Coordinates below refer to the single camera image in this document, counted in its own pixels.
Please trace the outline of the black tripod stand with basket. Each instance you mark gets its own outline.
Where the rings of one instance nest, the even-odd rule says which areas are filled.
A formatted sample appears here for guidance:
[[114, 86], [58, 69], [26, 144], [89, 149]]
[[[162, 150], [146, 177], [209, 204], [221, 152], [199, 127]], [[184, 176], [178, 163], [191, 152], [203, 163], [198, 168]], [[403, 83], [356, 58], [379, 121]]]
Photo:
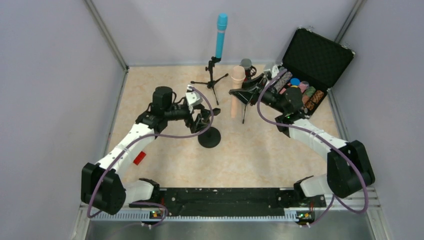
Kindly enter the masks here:
[[235, 118], [238, 114], [239, 104], [241, 102], [243, 107], [242, 124], [245, 123], [247, 106], [251, 103], [254, 97], [256, 85], [259, 84], [264, 74], [261, 73], [255, 77], [257, 69], [251, 63], [240, 63], [231, 70], [232, 88], [229, 90], [231, 98], [230, 116]]

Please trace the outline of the black round-base mic stand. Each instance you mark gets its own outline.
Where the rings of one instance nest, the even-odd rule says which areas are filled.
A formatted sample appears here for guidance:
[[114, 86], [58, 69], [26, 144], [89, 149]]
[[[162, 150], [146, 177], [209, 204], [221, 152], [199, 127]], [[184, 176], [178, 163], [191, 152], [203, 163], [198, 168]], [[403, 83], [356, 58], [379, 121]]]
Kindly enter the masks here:
[[[202, 109], [200, 111], [201, 120], [208, 125], [210, 123], [210, 115], [211, 111]], [[213, 126], [211, 126], [205, 133], [202, 133], [198, 136], [199, 144], [204, 148], [214, 148], [221, 141], [221, 133], [219, 130]]]

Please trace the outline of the red glitter microphone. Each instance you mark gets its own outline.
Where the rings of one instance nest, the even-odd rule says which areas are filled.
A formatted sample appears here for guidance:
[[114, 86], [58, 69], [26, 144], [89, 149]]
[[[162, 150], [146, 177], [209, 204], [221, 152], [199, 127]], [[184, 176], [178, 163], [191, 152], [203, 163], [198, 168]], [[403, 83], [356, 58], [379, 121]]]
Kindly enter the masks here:
[[257, 69], [252, 65], [252, 61], [249, 58], [243, 58], [240, 61], [240, 66], [243, 67], [245, 71], [245, 82], [249, 81], [257, 73]]

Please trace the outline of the small black tripod mic stand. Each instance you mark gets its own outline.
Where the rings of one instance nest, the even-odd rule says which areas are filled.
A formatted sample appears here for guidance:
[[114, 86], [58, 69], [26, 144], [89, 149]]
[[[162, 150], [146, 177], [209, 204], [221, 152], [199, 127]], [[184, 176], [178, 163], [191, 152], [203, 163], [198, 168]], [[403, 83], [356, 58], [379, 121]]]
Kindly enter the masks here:
[[190, 83], [192, 85], [194, 84], [201, 84], [201, 85], [206, 85], [206, 87], [208, 89], [211, 89], [214, 97], [215, 97], [215, 101], [216, 104], [219, 105], [219, 100], [215, 91], [215, 85], [220, 82], [222, 79], [226, 78], [229, 76], [229, 73], [226, 73], [225, 75], [221, 76], [218, 79], [214, 79], [214, 67], [217, 63], [219, 63], [221, 61], [221, 58], [218, 58], [216, 56], [212, 56], [211, 59], [208, 61], [208, 66], [205, 67], [205, 71], [209, 72], [209, 81], [207, 82], [199, 82], [199, 81], [191, 81]]

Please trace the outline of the blue microphone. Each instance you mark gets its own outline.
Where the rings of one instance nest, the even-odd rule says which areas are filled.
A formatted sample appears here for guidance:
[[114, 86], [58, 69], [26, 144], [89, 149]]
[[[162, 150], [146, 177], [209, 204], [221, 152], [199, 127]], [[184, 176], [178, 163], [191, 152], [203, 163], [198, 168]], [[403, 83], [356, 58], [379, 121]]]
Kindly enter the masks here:
[[222, 58], [227, 26], [228, 26], [228, 15], [226, 13], [220, 13], [218, 15], [217, 22], [216, 22], [217, 36], [216, 36], [216, 46], [215, 46], [215, 57], [217, 59]]

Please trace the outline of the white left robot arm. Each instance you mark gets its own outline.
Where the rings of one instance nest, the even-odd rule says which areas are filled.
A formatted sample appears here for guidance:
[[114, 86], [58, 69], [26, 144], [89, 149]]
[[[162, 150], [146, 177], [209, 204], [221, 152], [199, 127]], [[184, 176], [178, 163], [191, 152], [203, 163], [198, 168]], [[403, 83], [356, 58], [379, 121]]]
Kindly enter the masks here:
[[137, 117], [127, 135], [103, 158], [82, 168], [81, 201], [90, 209], [115, 215], [126, 204], [151, 200], [156, 190], [151, 180], [122, 182], [130, 165], [158, 137], [170, 137], [162, 133], [170, 121], [184, 121], [190, 130], [188, 137], [192, 138], [211, 130], [214, 117], [220, 112], [192, 85], [187, 86], [179, 102], [172, 88], [157, 87], [148, 108]]

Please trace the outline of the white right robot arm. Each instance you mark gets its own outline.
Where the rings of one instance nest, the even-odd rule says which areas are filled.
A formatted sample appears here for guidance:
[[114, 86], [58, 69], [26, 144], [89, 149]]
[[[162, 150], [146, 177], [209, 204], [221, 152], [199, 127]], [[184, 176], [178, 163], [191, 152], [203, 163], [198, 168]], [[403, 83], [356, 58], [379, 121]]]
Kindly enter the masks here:
[[231, 89], [229, 94], [245, 104], [271, 107], [280, 112], [269, 123], [287, 137], [307, 145], [327, 162], [327, 172], [319, 176], [308, 176], [297, 181], [294, 189], [300, 198], [333, 194], [346, 198], [375, 183], [376, 178], [365, 145], [354, 140], [332, 136], [314, 126], [304, 109], [304, 93], [298, 85], [290, 85], [283, 93], [275, 87], [281, 79], [265, 82], [257, 77], [250, 87]]

